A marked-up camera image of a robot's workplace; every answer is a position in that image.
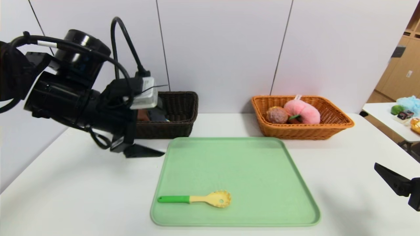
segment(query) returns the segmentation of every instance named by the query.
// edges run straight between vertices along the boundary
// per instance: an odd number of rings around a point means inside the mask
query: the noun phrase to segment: pink plush toy
[[[319,124],[321,114],[311,104],[302,100],[290,100],[284,105],[284,109],[289,116],[294,117],[290,123]]]

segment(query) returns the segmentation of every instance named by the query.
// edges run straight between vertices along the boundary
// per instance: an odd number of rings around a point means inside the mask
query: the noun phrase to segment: green tray
[[[232,194],[231,205],[158,203],[159,196]],[[168,147],[151,209],[161,226],[312,226],[320,211],[276,138],[177,138]]]

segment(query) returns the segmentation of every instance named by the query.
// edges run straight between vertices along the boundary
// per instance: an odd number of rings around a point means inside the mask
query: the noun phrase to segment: white connector
[[[143,89],[145,91],[150,87],[155,86],[155,79],[153,77],[143,78]],[[137,95],[133,99],[131,110],[154,108],[158,104],[158,88],[151,88],[144,93]]]

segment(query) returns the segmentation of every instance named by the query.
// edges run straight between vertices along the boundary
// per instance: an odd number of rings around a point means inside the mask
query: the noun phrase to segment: spatula
[[[220,190],[207,196],[160,196],[157,201],[162,203],[206,202],[214,207],[225,208],[231,203],[231,194],[226,190]]]

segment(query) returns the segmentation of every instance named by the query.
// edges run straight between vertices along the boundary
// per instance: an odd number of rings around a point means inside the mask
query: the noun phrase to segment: dark brown basket
[[[165,121],[138,121],[136,139],[174,139],[188,137],[198,113],[195,92],[159,92],[168,114]]]

